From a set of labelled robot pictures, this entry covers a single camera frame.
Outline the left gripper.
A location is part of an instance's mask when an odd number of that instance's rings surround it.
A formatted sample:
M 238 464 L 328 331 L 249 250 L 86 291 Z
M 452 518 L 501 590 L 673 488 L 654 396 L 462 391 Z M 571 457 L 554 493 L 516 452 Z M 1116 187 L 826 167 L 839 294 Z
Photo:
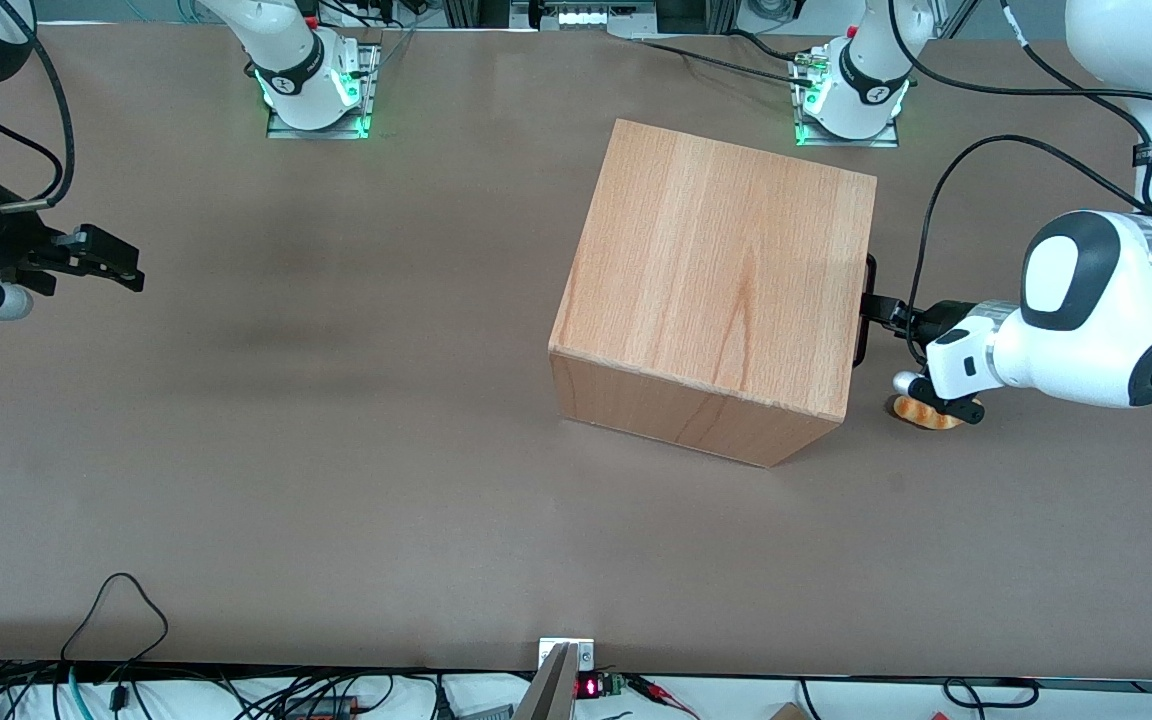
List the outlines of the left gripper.
M 861 318 L 886 324 L 897 338 L 914 338 L 925 354 L 925 374 L 943 400 L 1005 387 L 995 367 L 995 341 L 1006 320 L 1005 301 L 941 301 L 927 310 L 864 293 Z

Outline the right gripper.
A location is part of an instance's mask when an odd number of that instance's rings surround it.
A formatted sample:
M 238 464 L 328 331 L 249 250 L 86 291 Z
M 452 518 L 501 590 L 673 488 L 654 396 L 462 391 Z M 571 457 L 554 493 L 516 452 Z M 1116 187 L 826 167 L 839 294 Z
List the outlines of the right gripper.
M 67 255 L 69 263 L 51 262 L 60 258 L 56 249 Z M 99 225 L 79 223 L 73 232 L 61 234 L 32 211 L 0 213 L 0 281 L 51 297 L 58 281 L 50 273 L 91 275 L 129 291 L 145 290 L 141 250 Z

